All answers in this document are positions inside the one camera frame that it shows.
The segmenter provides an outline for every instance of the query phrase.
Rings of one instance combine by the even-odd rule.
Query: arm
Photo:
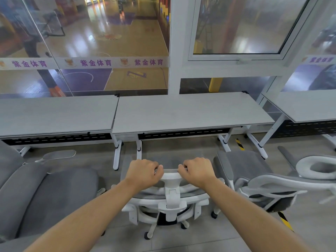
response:
[[[218,180],[209,159],[195,158],[183,164],[187,170],[179,165],[180,175],[207,192],[252,252],[312,251],[289,228]]]
[[[155,185],[163,173],[163,166],[157,162],[132,161],[123,181],[61,220],[25,252],[90,251],[107,225],[133,195]]]

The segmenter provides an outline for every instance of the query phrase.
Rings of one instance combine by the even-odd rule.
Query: hand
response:
[[[134,186],[135,192],[154,186],[163,176],[163,166],[146,159],[133,160],[128,168],[125,181]]]
[[[195,158],[185,160],[183,165],[178,166],[178,173],[190,184],[205,190],[209,182],[216,180],[212,164],[209,159]]]

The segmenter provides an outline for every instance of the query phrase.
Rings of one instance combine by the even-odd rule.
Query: chair caster wheel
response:
[[[150,240],[152,237],[148,238],[147,234],[148,232],[145,232],[145,240]]]
[[[211,212],[211,217],[212,217],[213,219],[216,219],[216,218],[218,217],[218,215],[215,214],[215,212]]]
[[[181,228],[183,229],[183,230],[187,230],[187,228],[181,223]]]

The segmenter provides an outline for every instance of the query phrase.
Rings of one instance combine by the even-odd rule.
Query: forearm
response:
[[[252,252],[312,251],[285,225],[219,180],[209,182],[206,192]]]
[[[107,225],[135,193],[132,184],[120,182],[61,220],[25,252],[90,251]]]

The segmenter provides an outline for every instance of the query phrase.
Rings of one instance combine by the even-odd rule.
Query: desk top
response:
[[[112,132],[141,133],[272,124],[251,98],[237,93],[120,97]]]
[[[111,130],[118,97],[0,100],[0,136]]]
[[[336,90],[264,93],[293,122],[336,120]]]

